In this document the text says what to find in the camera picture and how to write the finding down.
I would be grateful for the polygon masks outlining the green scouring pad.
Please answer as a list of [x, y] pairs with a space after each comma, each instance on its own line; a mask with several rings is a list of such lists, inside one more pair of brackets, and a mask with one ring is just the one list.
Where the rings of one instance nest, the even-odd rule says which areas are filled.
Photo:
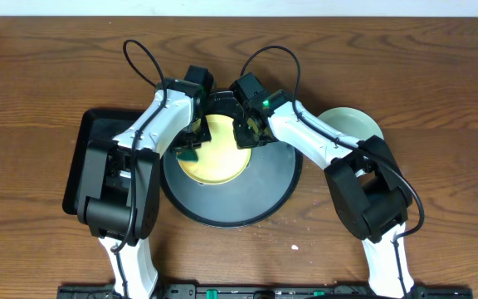
[[176, 152], [176, 158], [184, 162], [198, 162], [198, 154], [195, 149], [181, 149]]

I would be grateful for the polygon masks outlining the yellow plate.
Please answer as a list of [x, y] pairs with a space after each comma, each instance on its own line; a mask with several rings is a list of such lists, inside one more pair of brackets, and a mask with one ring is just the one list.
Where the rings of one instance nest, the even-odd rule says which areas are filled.
[[178, 162], [188, 177], [201, 184], [224, 184], [246, 169], [251, 150], [237, 148], [231, 117], [207, 115], [206, 121], [211, 140], [195, 149], [198, 162]]

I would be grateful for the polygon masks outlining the pale green plate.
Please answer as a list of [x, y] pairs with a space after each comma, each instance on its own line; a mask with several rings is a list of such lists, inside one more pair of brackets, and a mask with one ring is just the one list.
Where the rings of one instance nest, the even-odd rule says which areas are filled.
[[318, 118], [334, 129], [360, 140], [367, 140], [373, 135], [383, 139], [383, 132], [379, 125], [361, 110], [337, 107], [326, 110]]

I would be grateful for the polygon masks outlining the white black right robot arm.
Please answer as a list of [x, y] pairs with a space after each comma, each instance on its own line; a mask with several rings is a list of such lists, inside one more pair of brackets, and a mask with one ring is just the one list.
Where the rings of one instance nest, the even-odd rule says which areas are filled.
[[385, 140], [336, 130], [284, 91], [233, 94], [243, 109], [234, 127], [238, 146], [282, 141], [321, 167], [339, 220], [363, 244], [370, 288], [380, 297], [407, 297], [414, 286], [403, 244], [407, 210], [421, 200]]

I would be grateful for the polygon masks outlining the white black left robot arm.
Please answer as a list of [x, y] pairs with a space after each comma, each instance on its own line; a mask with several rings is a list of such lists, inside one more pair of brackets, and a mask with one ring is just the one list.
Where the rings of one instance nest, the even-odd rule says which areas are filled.
[[85, 140], [76, 216], [108, 252], [116, 296], [150, 298], [154, 293], [158, 272], [149, 235], [159, 210], [160, 160], [178, 134], [193, 132], [212, 88], [212, 76], [164, 79], [132, 125], [109, 138]]

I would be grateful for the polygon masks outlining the black rectangular tray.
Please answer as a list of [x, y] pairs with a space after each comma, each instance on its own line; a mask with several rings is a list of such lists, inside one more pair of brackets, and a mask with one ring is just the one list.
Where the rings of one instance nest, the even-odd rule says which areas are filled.
[[62, 202], [65, 213], [77, 215], [80, 178], [89, 142], [93, 139], [111, 140], [127, 130], [142, 114], [141, 110], [114, 108], [93, 108], [83, 114]]

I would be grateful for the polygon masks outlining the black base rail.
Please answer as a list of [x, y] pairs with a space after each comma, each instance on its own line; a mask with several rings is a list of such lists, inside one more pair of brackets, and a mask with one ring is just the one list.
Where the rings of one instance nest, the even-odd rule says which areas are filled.
[[[408, 292], [416, 299], [472, 299], [468, 288], [414, 287]], [[61, 286], [57, 299], [101, 299], [119, 298], [111, 285], [102, 287]], [[193, 284], [170, 284], [155, 289], [152, 299], [304, 299], [304, 298], [376, 298], [369, 287], [200, 287]]]

